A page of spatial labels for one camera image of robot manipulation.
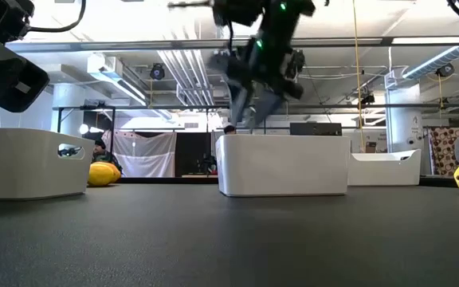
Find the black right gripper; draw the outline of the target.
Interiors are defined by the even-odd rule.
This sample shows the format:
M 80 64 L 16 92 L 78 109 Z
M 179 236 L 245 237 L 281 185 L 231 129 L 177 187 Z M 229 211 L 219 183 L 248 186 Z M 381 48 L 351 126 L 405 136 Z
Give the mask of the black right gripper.
M 267 47 L 263 40 L 251 37 L 244 46 L 213 54 L 213 68 L 225 74 L 229 86 L 233 126 L 242 120 L 244 109 L 255 93 L 255 84 L 263 85 L 265 91 L 254 103 L 254 126 L 276 111 L 285 97 L 302 97 L 304 88 L 284 74 L 293 50 L 296 49 L 287 44 Z

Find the white plastic basket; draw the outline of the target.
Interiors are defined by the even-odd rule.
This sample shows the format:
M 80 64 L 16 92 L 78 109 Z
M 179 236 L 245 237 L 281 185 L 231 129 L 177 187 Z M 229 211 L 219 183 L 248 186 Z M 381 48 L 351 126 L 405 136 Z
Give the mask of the white plastic basket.
M 94 142 L 29 128 L 0 128 L 0 200 L 46 199 L 86 190 Z
M 350 151 L 345 136 L 224 135 L 218 189 L 229 197 L 344 195 Z
M 417 186 L 421 170 L 420 149 L 393 153 L 351 153 L 348 185 Z

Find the black monitor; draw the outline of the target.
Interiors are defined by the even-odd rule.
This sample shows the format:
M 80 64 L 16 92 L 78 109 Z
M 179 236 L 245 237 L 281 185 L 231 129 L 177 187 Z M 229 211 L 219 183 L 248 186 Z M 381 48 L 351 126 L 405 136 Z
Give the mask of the black monitor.
M 341 136 L 342 126 L 339 123 L 291 123 L 289 131 L 294 136 Z

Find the white ceiling pipes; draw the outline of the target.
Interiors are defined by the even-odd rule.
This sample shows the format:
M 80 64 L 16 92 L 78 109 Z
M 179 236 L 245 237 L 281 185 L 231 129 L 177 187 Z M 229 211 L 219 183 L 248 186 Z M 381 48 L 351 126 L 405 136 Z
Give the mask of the white ceiling pipes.
M 182 104 L 214 105 L 214 92 L 199 50 L 159 50 L 158 55 L 176 81 Z

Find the white hanging cloth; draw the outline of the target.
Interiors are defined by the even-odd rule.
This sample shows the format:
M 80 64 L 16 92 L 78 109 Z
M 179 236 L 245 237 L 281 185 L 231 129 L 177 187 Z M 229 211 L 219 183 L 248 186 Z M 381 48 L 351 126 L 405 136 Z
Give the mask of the white hanging cloth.
M 115 132 L 113 155 L 124 177 L 172 178 L 175 176 L 177 134 L 143 137 L 134 132 Z

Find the grey overhead beam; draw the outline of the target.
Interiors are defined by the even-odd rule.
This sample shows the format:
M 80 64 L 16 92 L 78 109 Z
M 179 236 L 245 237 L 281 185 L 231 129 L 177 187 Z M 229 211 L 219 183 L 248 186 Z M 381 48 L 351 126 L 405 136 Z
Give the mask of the grey overhead beam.
M 208 40 L 163 40 L 125 42 L 13 42 L 6 47 L 16 53 L 70 53 L 111 52 L 144 50 L 220 49 L 226 39 Z M 351 48 L 389 46 L 454 46 L 459 45 L 459 36 L 445 37 L 302 37 L 291 41 L 291 47 L 304 48 Z

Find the black table mat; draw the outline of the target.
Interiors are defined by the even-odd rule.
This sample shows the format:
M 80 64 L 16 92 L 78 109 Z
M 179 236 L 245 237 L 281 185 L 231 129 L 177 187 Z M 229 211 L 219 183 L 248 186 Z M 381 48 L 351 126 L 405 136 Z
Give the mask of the black table mat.
M 0 202 L 0 286 L 459 287 L 459 190 L 130 184 Z

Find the brown dotted curtain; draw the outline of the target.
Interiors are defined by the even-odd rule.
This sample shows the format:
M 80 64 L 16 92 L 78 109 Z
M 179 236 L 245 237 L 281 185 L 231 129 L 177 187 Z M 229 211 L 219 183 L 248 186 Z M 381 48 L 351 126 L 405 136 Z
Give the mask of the brown dotted curtain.
M 432 127 L 428 132 L 433 174 L 452 178 L 459 167 L 459 128 Z

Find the black workstation frame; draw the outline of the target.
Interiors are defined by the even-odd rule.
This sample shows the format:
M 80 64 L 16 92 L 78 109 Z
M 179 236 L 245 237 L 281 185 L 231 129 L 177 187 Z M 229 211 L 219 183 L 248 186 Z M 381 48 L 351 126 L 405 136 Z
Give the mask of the black workstation frame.
M 215 110 L 221 108 L 230 108 L 228 104 L 219 105 L 154 105 L 151 107 L 146 106 L 112 106 L 112 105 L 81 105 L 81 106 L 56 106 L 52 107 L 53 111 L 62 113 L 65 109 L 68 110 L 81 110 L 81 111 L 132 111 L 132 110 Z M 280 108 L 288 109 L 358 109 L 357 104 L 282 104 Z M 420 109 L 447 109 L 459 108 L 459 103 L 414 103 L 414 104 L 365 104 L 361 109 L 365 108 L 420 108 Z

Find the black aluminium rig frame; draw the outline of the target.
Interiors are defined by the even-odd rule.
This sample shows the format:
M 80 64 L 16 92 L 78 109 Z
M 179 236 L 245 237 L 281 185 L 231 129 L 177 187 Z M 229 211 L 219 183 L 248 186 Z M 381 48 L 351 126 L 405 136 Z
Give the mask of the black aluminium rig frame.
M 182 177 L 182 178 L 121 178 L 121 184 L 218 184 L 217 177 Z M 452 178 L 421 176 L 419 186 L 424 187 L 457 187 Z

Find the ribbed ceiling duct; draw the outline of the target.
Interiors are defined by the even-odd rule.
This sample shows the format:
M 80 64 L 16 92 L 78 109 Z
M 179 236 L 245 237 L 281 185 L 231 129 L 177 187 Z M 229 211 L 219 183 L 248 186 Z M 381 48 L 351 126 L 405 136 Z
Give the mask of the ribbed ceiling duct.
M 409 67 L 402 73 L 402 78 L 407 80 L 415 80 L 428 73 L 450 64 L 452 61 L 459 58 L 459 45 L 453 46 L 429 60 L 421 63 L 420 65 Z

